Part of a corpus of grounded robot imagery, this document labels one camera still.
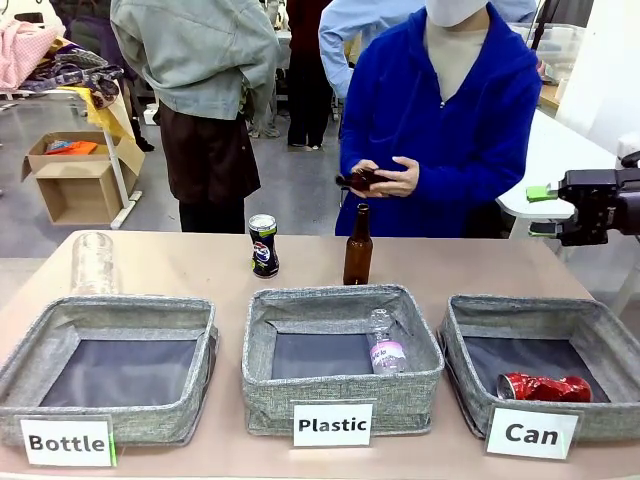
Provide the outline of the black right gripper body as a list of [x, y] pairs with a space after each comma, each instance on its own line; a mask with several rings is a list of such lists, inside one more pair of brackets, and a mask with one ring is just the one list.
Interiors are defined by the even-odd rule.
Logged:
[[567, 171], [559, 183], [558, 198], [572, 204], [574, 213], [560, 224], [557, 238], [561, 244], [607, 244], [619, 188], [617, 171], [613, 169]]

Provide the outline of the person's left hand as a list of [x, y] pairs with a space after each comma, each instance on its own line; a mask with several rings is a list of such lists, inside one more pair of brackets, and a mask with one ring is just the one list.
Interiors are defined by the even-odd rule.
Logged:
[[411, 158], [395, 156], [393, 162], [403, 170], [385, 170], [377, 168], [374, 173], [384, 181], [373, 183], [369, 193], [376, 198], [409, 197], [417, 188], [420, 176], [420, 164]]

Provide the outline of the person's right hand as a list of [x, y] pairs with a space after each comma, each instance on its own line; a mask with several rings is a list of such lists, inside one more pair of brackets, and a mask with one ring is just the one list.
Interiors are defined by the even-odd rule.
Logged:
[[374, 190], [373, 185], [381, 181], [377, 165], [369, 160], [359, 161], [351, 170], [350, 191], [361, 198], [381, 198], [383, 194]]

